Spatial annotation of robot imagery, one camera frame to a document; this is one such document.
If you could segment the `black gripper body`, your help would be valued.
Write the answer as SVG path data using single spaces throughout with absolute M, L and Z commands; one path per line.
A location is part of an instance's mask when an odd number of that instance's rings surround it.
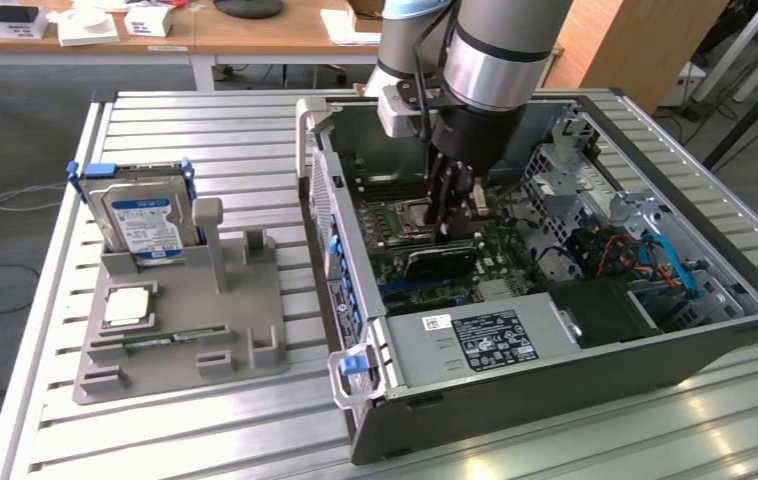
M 487 112 L 451 108 L 438 114 L 431 149 L 451 161 L 467 165 L 475 178 L 484 177 L 503 158 L 523 108 Z

